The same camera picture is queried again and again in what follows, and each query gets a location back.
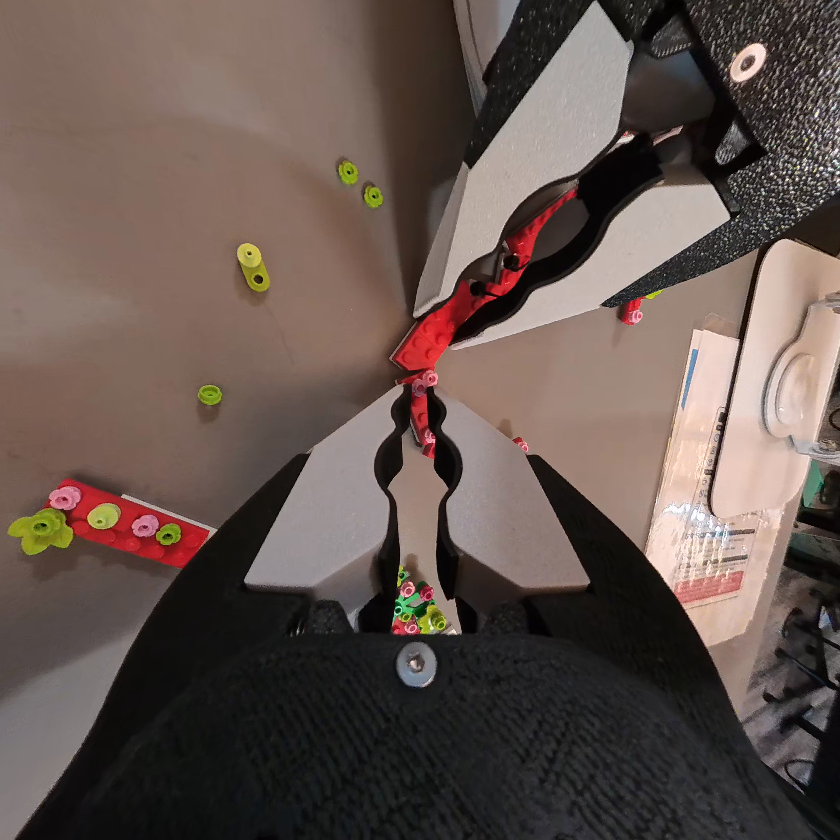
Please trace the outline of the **red lego plate with flowers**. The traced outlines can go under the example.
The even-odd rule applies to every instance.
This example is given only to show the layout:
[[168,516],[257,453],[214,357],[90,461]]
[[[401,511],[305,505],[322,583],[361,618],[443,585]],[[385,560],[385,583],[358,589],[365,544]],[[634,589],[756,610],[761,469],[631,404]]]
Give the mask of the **red lego plate with flowers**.
[[171,566],[186,567],[216,529],[77,479],[64,479],[45,505],[13,521],[9,537],[27,556],[88,541]]

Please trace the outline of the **lime lego plate with hole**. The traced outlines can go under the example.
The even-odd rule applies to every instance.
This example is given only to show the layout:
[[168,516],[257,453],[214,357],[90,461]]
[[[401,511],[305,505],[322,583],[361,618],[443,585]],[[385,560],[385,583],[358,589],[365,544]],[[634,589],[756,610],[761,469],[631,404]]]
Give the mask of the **lime lego plate with hole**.
[[270,288],[270,278],[259,247],[243,243],[237,247],[237,260],[249,289],[265,292]]

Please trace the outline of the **red curved lego plate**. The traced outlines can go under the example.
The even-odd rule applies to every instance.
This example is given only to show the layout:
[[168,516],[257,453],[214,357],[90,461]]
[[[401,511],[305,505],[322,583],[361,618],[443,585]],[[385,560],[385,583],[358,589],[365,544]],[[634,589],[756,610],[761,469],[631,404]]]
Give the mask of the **red curved lego plate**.
[[392,353],[392,362],[409,374],[433,369],[466,321],[488,303],[505,297],[518,284],[531,262],[543,227],[577,193],[576,185],[565,190],[504,237],[500,249],[490,256],[488,275],[478,269],[468,269],[445,301],[416,319]]

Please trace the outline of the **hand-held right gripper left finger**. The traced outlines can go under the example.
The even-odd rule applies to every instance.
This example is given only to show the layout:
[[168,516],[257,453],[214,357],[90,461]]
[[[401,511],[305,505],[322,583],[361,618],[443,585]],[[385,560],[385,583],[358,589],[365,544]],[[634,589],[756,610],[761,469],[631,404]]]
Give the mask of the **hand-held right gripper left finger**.
[[396,385],[315,445],[245,587],[339,603],[362,632],[390,632],[401,544],[390,486],[403,468],[411,390]]

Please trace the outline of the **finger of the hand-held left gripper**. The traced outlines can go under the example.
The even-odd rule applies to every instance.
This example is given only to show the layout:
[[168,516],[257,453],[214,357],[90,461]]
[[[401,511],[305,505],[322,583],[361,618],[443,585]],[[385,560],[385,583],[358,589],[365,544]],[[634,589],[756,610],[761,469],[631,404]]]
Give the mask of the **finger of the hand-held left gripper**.
[[520,205],[571,180],[618,131],[633,48],[593,2],[474,164],[463,163],[418,284],[422,316],[497,248]]
[[718,190],[702,174],[666,167],[665,175],[611,218],[587,223],[590,231],[532,262],[511,292],[463,324],[452,347],[500,340],[598,309],[730,220]]

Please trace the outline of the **printed clear plastic bag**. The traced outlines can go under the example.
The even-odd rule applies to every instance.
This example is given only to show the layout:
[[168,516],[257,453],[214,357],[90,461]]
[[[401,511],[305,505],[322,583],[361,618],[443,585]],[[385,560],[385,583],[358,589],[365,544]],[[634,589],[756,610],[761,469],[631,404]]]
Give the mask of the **printed clear plastic bag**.
[[711,509],[738,349],[734,338],[692,332],[644,550],[708,647],[748,629],[781,527],[781,511]]

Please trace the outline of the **white plastic board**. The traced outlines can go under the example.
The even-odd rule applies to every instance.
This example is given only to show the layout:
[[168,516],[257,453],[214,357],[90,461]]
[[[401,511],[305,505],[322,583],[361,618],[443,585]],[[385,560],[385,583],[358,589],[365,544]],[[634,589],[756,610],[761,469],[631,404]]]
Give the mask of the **white plastic board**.
[[838,288],[838,258],[799,241],[781,240],[761,261],[711,490],[710,506],[719,517],[780,510],[801,490],[813,458],[767,432],[764,388],[800,331],[807,307]]

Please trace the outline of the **clear plastic holder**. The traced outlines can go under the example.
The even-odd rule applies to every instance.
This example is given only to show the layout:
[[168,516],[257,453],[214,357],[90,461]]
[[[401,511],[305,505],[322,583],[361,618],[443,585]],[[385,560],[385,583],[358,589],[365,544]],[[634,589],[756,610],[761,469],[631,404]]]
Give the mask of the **clear plastic holder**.
[[763,424],[793,451],[838,464],[838,448],[818,442],[822,413],[838,360],[838,292],[812,302],[800,331],[775,362],[763,394]]

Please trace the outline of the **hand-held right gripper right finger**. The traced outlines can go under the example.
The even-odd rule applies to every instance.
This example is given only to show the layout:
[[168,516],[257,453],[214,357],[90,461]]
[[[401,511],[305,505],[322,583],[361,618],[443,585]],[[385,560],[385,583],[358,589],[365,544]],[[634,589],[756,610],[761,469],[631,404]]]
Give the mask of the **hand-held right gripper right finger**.
[[436,563],[461,632],[499,604],[584,592],[590,578],[526,452],[466,405],[429,392],[438,506]]

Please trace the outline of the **pile of small lego pieces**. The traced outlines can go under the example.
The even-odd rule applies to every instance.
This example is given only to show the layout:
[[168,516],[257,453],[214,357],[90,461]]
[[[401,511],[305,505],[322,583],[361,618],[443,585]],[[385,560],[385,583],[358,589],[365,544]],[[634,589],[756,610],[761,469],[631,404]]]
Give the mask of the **pile of small lego pieces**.
[[410,570],[400,565],[392,615],[391,634],[431,636],[455,631],[435,601],[435,590],[425,581],[415,581]]

